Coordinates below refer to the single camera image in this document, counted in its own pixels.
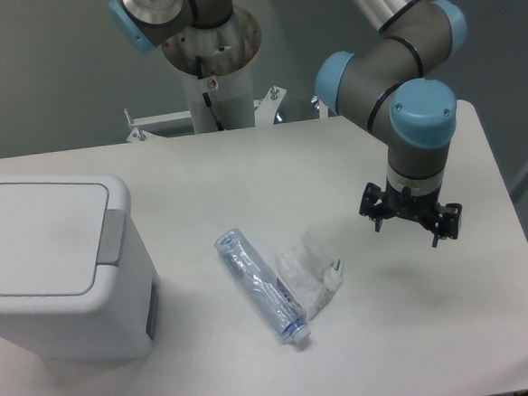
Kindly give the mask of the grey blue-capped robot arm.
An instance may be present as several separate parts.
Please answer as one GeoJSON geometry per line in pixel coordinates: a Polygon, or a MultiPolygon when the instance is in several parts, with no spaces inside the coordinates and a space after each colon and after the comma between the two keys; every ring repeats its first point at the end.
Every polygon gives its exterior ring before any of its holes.
{"type": "MultiPolygon", "coordinates": [[[[435,240],[454,240],[461,206],[438,196],[457,99],[428,74],[465,42],[466,17],[447,0],[354,1],[381,41],[363,55],[331,54],[316,75],[315,94],[388,148],[386,185],[367,184],[359,212],[375,224],[404,219],[435,240]]],[[[161,48],[188,79],[197,132],[256,125],[252,88],[240,76],[259,53],[261,36],[246,10],[233,0],[111,0],[108,9],[135,48],[161,48]]]]}

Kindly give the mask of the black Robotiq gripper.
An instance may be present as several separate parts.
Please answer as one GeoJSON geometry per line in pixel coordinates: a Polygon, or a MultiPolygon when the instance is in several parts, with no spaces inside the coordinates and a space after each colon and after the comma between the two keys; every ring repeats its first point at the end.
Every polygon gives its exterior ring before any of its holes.
{"type": "Polygon", "coordinates": [[[432,248],[440,240],[458,238],[461,228],[462,205],[438,204],[440,187],[426,195],[413,195],[397,191],[387,181],[385,192],[376,184],[368,183],[361,198],[359,214],[373,222],[375,231],[382,229],[382,222],[390,218],[417,222],[432,233],[432,248]]]}

